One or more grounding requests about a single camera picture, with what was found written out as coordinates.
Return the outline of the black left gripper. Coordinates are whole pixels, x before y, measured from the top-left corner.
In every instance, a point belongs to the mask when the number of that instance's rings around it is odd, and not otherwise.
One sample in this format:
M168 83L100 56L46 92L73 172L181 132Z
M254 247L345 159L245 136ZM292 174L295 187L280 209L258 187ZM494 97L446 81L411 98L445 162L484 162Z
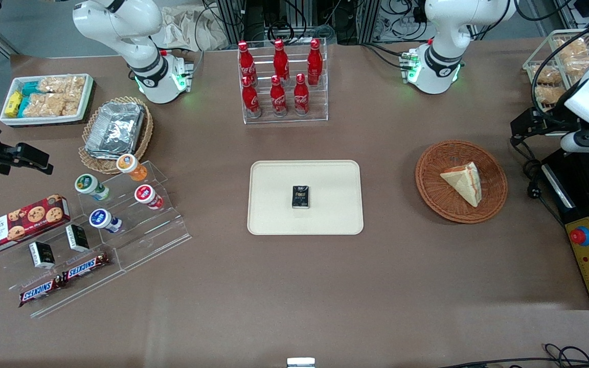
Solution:
M528 139L536 135L564 136L578 132L581 129L581 122L580 117L569 117L564 121L545 119L542 111L528 108L516 117L516 125L510 126L511 137Z

